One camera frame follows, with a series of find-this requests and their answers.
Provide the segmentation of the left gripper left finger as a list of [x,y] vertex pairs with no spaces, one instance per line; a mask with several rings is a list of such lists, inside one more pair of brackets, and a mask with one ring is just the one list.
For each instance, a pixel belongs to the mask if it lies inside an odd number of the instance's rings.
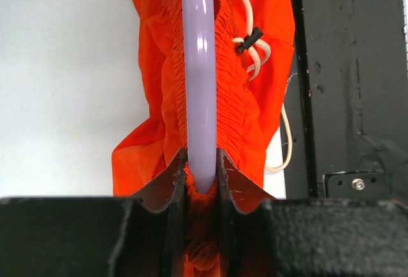
[[128,197],[1,199],[2,276],[182,276],[187,161]]

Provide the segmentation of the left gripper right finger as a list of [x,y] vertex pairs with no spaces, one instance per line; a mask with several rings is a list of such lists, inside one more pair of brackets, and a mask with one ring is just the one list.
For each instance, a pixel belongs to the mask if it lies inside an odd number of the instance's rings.
[[277,200],[217,150],[222,276],[406,276],[407,208]]

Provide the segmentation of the purple notched hanger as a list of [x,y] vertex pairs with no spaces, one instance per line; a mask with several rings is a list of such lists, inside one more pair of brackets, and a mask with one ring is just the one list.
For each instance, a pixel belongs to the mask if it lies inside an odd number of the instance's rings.
[[187,154],[197,192],[215,180],[217,92],[214,0],[182,0]]

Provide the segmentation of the orange shorts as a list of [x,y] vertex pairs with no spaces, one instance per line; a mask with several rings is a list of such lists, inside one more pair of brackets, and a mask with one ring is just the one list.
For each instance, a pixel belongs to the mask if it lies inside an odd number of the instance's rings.
[[[113,193],[143,188],[187,145],[182,0],[132,0],[149,118],[112,153]],[[291,0],[214,0],[217,146],[258,186],[293,59]]]

